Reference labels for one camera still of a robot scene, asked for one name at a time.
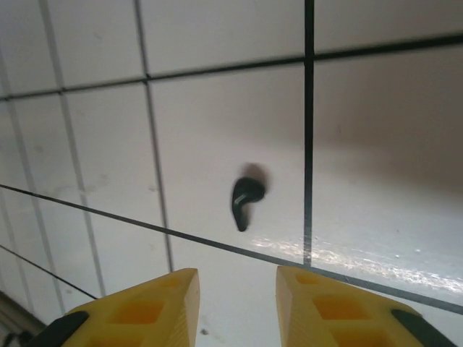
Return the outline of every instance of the black earbud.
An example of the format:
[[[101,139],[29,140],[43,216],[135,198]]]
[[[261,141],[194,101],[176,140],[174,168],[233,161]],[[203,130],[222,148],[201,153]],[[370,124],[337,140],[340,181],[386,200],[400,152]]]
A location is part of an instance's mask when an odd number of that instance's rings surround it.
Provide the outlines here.
[[[256,179],[242,177],[235,182],[231,195],[231,212],[239,231],[246,231],[249,223],[243,207],[250,202],[262,200],[265,194],[266,188]]]

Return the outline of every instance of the yellow plastic part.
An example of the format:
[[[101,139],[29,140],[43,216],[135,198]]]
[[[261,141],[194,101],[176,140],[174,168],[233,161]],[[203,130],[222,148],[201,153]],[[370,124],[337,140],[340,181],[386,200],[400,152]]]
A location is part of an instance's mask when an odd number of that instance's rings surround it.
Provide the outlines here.
[[[297,267],[278,267],[276,303],[283,347],[415,347],[391,314],[397,301]]]
[[[196,269],[183,269],[73,309],[90,317],[64,347],[194,347]]]

